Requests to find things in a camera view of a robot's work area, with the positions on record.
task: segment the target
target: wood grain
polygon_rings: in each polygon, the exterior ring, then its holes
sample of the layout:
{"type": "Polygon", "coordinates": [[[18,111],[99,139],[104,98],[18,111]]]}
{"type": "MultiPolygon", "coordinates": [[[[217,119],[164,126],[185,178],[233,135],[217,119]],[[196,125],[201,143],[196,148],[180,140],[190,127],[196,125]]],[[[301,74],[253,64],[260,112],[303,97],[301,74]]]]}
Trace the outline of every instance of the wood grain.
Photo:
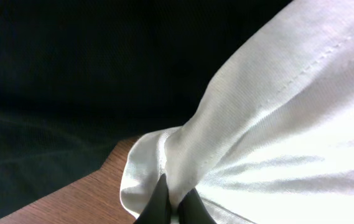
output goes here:
{"type": "Polygon", "coordinates": [[[0,224],[109,224],[135,221],[120,204],[121,176],[137,138],[120,141],[101,169],[0,219],[0,224]]]}

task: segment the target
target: wooden surface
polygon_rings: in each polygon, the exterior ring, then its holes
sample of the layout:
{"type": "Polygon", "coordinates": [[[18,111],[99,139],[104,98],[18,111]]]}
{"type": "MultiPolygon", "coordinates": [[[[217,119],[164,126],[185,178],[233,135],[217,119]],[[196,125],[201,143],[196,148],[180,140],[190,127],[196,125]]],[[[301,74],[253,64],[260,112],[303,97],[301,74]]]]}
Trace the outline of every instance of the wooden surface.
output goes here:
{"type": "Polygon", "coordinates": [[[136,140],[120,141],[100,170],[0,219],[0,224],[133,223],[120,204],[119,191],[136,140]]]}

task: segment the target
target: dark green fabric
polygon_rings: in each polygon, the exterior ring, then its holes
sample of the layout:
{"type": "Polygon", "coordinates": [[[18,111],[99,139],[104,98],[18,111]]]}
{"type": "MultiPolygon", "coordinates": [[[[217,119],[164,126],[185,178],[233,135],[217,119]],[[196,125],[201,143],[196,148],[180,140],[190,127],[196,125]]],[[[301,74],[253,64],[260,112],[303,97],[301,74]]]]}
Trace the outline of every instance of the dark green fabric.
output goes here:
{"type": "Polygon", "coordinates": [[[184,124],[288,0],[0,1],[0,218],[184,124]]]}

